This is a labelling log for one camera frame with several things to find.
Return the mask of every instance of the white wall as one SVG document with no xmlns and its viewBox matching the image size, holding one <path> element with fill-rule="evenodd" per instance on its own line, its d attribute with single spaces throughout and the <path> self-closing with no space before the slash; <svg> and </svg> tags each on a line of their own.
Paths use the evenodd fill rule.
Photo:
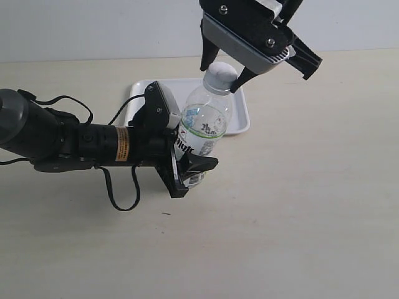
<svg viewBox="0 0 399 299">
<path fill-rule="evenodd" d="M 315 50 L 399 47 L 399 2 L 377 4 L 305 0 L 291 26 Z M 0 62 L 200 55 L 200 19 L 198 0 L 0 0 Z"/>
</svg>

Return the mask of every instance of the black cable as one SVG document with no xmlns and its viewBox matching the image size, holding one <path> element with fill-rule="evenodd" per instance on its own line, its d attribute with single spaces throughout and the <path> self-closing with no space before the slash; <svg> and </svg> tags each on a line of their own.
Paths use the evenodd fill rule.
<svg viewBox="0 0 399 299">
<path fill-rule="evenodd" d="M 23 162 L 23 161 L 30 161 L 30 160 L 27 159 L 27 158 L 19 158 L 19 159 L 6 161 L 6 162 L 0 162 L 0 166 L 11 165 L 11 164 L 18 163 L 18 162 Z"/>
<path fill-rule="evenodd" d="M 103 171 L 104 177 L 105 177 L 105 184 L 107 185 L 108 197 L 111 201 L 112 206 L 114 208 L 116 208 L 116 210 L 118 210 L 120 212 L 130 212 L 134 208 L 137 207 L 137 205 L 141 199 L 141 192 L 140 192 L 140 185 L 138 183 L 138 179 L 137 179 L 137 175 L 136 175 L 136 166 L 132 167 L 132 178 L 133 178 L 133 182 L 135 183 L 135 187 L 136 187 L 136 200 L 133 203 L 133 205 L 128 209 L 122 209 L 121 207 L 119 207 L 118 204 L 115 202 L 115 199 L 113 198 L 112 180 L 111 180 L 111 174 L 110 174 L 109 170 L 107 168 L 104 168 L 101 166 L 96 166 L 95 168 L 101 169 Z"/>
<path fill-rule="evenodd" d="M 134 97 L 129 98 L 118 110 L 117 114 L 112 118 L 112 120 L 109 122 L 108 126 L 112 125 L 114 121 L 118 118 L 118 116 L 121 114 L 123 109 L 129 104 L 131 101 L 135 100 L 136 98 L 142 98 L 144 95 L 135 95 Z"/>
<path fill-rule="evenodd" d="M 39 105 L 49 106 L 49 105 L 53 105 L 53 104 L 57 103 L 59 100 L 62 100 L 64 98 L 68 98 L 69 100 L 72 100 L 72 101 L 74 101 L 74 102 L 76 102 L 76 103 L 78 103 L 78 104 L 80 104 L 80 105 L 82 105 L 83 107 L 86 108 L 86 110 L 89 112 L 89 118 L 87 119 L 87 121 L 83 125 L 89 126 L 92 123 L 92 121 L 93 121 L 93 112 L 90 110 L 90 108 L 88 106 L 86 106 L 85 103 L 83 103 L 83 102 L 81 102 L 81 101 L 79 101 L 79 100 L 77 100 L 75 98 L 72 98 L 72 97 L 70 97 L 68 95 L 60 95 L 59 97 L 53 98 L 52 100 L 45 101 L 45 102 L 38 101 L 36 99 L 31 99 L 31 100 L 33 102 L 39 104 Z"/>
</svg>

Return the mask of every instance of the plastic water bottle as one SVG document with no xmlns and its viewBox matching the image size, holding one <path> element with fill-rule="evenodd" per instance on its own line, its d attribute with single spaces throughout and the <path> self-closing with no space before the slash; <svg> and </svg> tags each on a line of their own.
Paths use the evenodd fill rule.
<svg viewBox="0 0 399 299">
<path fill-rule="evenodd" d="M 178 160 L 186 152 L 208 156 L 226 133 L 233 107 L 230 87 L 237 77 L 234 67 L 224 62 L 209 66 L 203 84 L 190 94 L 181 114 L 175 144 Z M 204 176 L 205 173 L 193 176 L 185 185 L 196 186 Z"/>
</svg>

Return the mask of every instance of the black cylindrical motor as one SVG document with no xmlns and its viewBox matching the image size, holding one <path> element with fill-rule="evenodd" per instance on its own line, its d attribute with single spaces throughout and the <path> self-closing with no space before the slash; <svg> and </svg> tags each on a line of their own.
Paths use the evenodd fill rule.
<svg viewBox="0 0 399 299">
<path fill-rule="evenodd" d="M 10 89 L 0 89 L 0 148 L 35 160 L 60 143 L 60 123 L 47 110 Z"/>
</svg>

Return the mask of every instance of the white plastic tray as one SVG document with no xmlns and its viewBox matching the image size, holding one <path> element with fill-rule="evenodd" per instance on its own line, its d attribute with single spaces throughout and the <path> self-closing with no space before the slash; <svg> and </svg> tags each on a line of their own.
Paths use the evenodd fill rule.
<svg viewBox="0 0 399 299">
<path fill-rule="evenodd" d="M 142 80 L 133 84 L 130 96 L 133 97 L 135 95 L 143 94 L 146 87 L 154 81 L 156 80 Z M 202 78 L 165 79 L 157 81 L 165 84 L 172 91 L 180 110 L 184 108 L 190 93 L 202 84 Z M 139 111 L 144 103 L 144 98 L 138 98 L 129 103 L 125 118 L 125 126 L 128 126 L 128 122 L 133 119 L 133 116 L 137 111 Z M 234 94 L 233 115 L 226 134 L 234 135 L 243 133 L 249 129 L 249 126 L 250 122 L 244 90 L 243 88 L 240 88 Z"/>
</svg>

